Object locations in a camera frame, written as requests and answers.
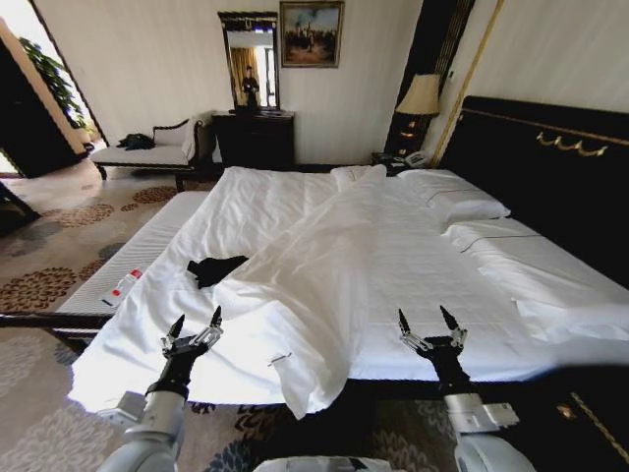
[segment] curtain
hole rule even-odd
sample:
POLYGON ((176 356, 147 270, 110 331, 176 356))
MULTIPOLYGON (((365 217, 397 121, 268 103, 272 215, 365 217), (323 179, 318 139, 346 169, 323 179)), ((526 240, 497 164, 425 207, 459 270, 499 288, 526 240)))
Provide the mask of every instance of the curtain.
MULTIPOLYGON (((236 97, 239 105, 247 105, 247 95, 243 93, 243 79, 247 71, 247 66, 252 66, 252 77, 256 79, 260 86, 259 76, 257 75, 256 52, 252 47, 231 47, 230 56, 232 59, 232 71, 234 73, 234 81, 236 82, 236 97)), ((259 104, 259 93, 256 93, 257 103, 259 104)))

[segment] black cloth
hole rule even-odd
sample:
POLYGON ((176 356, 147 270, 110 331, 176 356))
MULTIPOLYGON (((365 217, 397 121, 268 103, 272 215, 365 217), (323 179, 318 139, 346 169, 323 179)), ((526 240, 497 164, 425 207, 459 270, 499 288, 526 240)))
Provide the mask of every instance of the black cloth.
POLYGON ((197 276, 199 289, 209 287, 220 282, 236 267, 244 264, 248 259, 245 256, 236 256, 230 259, 203 259, 200 263, 190 261, 188 271, 197 276))
POLYGON ((153 149, 155 143, 147 135, 141 133, 135 133, 134 135, 127 135, 124 140, 120 140, 120 143, 116 148, 124 148, 125 150, 134 149, 153 149))

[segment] telephone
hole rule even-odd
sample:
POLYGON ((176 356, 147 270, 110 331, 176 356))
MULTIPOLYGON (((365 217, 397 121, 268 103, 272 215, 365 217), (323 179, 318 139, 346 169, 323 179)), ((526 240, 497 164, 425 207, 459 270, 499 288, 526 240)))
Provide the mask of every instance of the telephone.
POLYGON ((418 150, 417 152, 413 152, 406 156, 404 161, 410 167, 414 169, 424 169, 429 167, 430 161, 432 160, 432 156, 426 154, 425 152, 418 150))

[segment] white blanket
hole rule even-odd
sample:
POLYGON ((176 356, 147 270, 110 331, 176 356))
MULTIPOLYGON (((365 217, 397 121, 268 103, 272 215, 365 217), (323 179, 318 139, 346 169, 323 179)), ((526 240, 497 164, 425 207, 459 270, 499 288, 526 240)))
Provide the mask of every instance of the white blanket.
POLYGON ((197 360, 192 401, 286 401, 297 416, 329 405, 367 320, 358 312, 361 256, 384 169, 349 187, 348 179, 228 169, 73 365, 69 396, 95 411, 125 390, 145 391, 164 364, 158 338, 181 313, 182 335, 201 330, 221 303, 225 335, 197 360), (189 260, 237 255, 253 257, 219 284, 215 301, 186 272, 189 260))

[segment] mirror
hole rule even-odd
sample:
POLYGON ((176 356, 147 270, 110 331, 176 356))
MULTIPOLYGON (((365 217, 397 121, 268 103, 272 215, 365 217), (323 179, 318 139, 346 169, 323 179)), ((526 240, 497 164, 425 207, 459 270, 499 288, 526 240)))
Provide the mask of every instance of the mirror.
POLYGON ((219 12, 236 110, 279 109, 277 14, 219 12))

